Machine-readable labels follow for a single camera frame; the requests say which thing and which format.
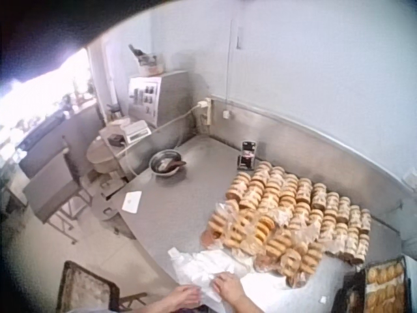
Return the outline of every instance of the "machine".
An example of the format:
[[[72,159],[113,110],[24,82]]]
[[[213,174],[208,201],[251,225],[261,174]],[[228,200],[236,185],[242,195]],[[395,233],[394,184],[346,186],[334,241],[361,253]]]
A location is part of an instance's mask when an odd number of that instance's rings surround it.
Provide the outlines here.
[[[158,128],[191,109],[190,81],[186,71],[130,78],[128,114]]]

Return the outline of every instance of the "metal backsplash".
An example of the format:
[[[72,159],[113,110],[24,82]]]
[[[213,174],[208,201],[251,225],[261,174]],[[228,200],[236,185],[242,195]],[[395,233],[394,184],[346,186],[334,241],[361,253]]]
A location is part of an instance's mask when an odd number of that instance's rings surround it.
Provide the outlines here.
[[[230,119],[223,111],[231,109]],[[257,157],[298,176],[322,182],[379,216],[411,196],[392,174],[352,149],[294,121],[214,97],[210,135],[240,149],[243,140],[258,142]]]

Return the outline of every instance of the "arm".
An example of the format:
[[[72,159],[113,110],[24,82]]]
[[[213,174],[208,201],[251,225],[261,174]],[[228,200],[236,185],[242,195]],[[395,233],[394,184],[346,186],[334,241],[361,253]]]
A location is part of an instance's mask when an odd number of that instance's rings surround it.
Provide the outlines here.
[[[245,294],[239,278],[229,272],[220,273],[213,280],[213,288],[236,313],[263,313]]]
[[[180,308],[198,306],[201,300],[200,289],[193,285],[178,286],[167,297],[132,313],[170,313]]]

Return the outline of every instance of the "hand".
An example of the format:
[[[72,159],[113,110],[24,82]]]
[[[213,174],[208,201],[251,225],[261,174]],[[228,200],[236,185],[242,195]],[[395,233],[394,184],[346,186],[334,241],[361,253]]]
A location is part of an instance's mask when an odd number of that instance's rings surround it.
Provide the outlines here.
[[[240,279],[229,272],[218,274],[213,280],[213,288],[224,301],[227,301],[233,307],[235,307],[240,300],[246,298]]]
[[[167,301],[170,312],[197,307],[201,300],[200,288],[194,285],[178,286],[164,300]]]

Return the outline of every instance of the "metal bowl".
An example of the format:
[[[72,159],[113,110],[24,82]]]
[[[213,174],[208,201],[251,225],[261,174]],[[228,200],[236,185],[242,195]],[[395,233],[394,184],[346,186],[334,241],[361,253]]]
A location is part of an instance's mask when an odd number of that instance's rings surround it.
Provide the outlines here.
[[[175,168],[172,171],[166,172],[166,171],[160,171],[159,168],[162,166],[164,162],[167,162],[166,160],[175,160],[175,161],[181,161],[182,157],[176,150],[163,150],[158,153],[156,153],[151,160],[149,161],[149,168],[151,171],[157,175],[162,177],[169,177],[174,175],[178,172],[179,168]]]

